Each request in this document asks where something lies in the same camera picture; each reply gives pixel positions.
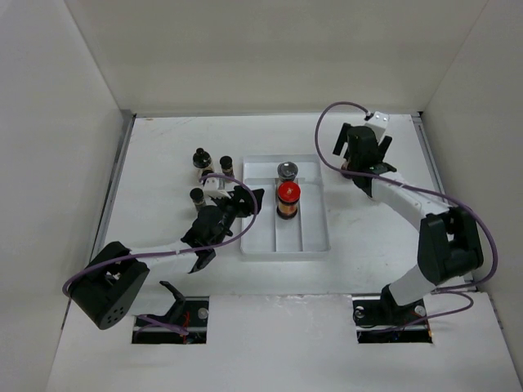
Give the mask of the red-lid sauce jar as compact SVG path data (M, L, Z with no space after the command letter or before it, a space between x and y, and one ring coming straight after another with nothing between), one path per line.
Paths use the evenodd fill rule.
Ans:
M298 204L301 197L301 189L296 182L282 182L277 191L277 214L285 220L292 219L297 215Z
M359 169L358 163L353 163L350 159L346 159L341 165L341 174L344 178L353 179L356 178Z

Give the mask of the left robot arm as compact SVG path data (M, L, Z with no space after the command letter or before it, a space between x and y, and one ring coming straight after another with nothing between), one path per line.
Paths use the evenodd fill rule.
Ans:
M147 327L162 327L182 336L187 328L178 324L184 314L185 297L166 280L169 274L194 274L215 258L216 249L237 240L231 231L240 218L255 220L262 209L264 189L237 185L224 196L202 207L191 227L177 242L149 251L133 251L119 241L105 245L85 269L71 277L63 292L100 329L114 327L133 314ZM173 296L143 310L134 303L148 278Z

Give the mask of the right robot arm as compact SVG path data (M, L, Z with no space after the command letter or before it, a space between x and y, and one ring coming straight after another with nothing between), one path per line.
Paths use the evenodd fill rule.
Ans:
M428 293L448 280L483 265L476 220L457 204L413 191L384 157L392 138L378 139L368 125L342 125L333 152L343 156L343 169L357 188L385 203L419 234L412 269L387 284L379 299L355 305L355 316L371 323L398 323Z

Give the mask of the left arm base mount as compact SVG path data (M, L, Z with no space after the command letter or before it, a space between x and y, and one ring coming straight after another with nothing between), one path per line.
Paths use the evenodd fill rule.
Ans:
M184 296L166 281L170 291L169 309L162 314L136 318L133 345L204 345L207 343L210 298Z

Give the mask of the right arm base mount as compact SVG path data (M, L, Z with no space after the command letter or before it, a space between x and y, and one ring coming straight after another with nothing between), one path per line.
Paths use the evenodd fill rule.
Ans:
M360 344L432 343L423 299L397 305L383 290L377 296L353 296L352 305Z

